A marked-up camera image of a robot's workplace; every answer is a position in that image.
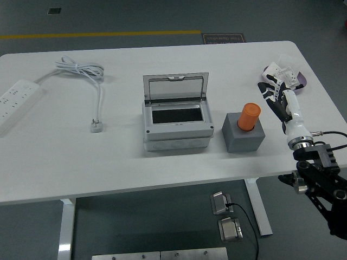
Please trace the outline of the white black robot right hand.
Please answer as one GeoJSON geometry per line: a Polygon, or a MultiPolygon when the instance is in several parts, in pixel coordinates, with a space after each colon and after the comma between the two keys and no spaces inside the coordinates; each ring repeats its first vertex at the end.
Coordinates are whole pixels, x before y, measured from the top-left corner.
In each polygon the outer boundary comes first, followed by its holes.
{"type": "Polygon", "coordinates": [[[266,103],[282,122],[291,150],[310,147],[313,136],[304,126],[295,89],[303,88],[290,67],[280,68],[272,63],[262,74],[265,82],[259,82],[258,88],[266,103]]]}

